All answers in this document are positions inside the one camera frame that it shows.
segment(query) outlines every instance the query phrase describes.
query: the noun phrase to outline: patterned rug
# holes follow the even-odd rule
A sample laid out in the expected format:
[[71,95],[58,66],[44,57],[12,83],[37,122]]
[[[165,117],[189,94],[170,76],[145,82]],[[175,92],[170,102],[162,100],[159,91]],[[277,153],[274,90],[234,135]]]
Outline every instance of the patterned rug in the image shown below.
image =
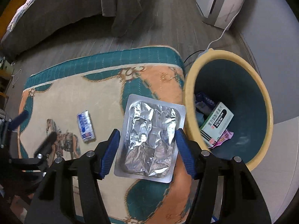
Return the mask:
[[[32,75],[25,84],[19,111],[30,117],[19,127],[19,156],[33,153],[55,131],[57,142],[49,165],[58,156],[80,157],[121,130],[132,93],[182,104],[184,64],[164,46],[143,47],[69,60]],[[77,114],[88,110],[96,139],[84,143]],[[109,175],[98,181],[112,223],[183,223],[190,208],[191,177],[178,157],[169,184]],[[82,216],[78,181],[73,177],[76,214]]]

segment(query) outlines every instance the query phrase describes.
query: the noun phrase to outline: small blue packet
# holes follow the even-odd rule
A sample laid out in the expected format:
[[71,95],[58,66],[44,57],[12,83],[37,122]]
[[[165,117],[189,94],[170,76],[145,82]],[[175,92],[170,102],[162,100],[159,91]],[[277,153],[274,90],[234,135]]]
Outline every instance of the small blue packet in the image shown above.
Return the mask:
[[92,129],[92,122],[88,111],[84,111],[82,114],[77,114],[77,120],[83,141],[86,142],[93,140],[95,138],[95,134]]
[[200,92],[195,95],[195,106],[205,116],[209,116],[213,109],[216,107],[216,103],[206,94]]

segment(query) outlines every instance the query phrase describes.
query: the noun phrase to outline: bed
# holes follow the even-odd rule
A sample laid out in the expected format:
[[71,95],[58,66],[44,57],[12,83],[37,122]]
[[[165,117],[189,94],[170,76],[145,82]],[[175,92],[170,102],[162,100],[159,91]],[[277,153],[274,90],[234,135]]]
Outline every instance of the bed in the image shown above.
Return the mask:
[[141,11],[140,0],[33,0],[13,18],[1,40],[2,52],[14,60],[59,28],[96,14],[115,17],[111,31],[120,37]]

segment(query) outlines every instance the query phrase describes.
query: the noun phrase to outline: black cable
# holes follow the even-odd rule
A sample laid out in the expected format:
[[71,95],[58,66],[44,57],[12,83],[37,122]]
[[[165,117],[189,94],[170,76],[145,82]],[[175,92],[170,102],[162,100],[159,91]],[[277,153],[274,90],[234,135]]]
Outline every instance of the black cable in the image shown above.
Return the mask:
[[195,53],[200,52],[200,51],[204,51],[204,50],[198,50],[198,51],[196,51],[196,52],[193,52],[190,56],[192,56],[192,55],[194,55]]

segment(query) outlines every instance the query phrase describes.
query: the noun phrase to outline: foil packaging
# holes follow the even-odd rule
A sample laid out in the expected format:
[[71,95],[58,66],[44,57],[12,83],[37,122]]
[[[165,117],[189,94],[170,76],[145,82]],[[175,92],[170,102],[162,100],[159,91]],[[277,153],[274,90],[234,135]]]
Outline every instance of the foil packaging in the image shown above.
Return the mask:
[[185,114],[183,105],[131,94],[114,174],[169,183],[178,154],[175,130],[183,128]]

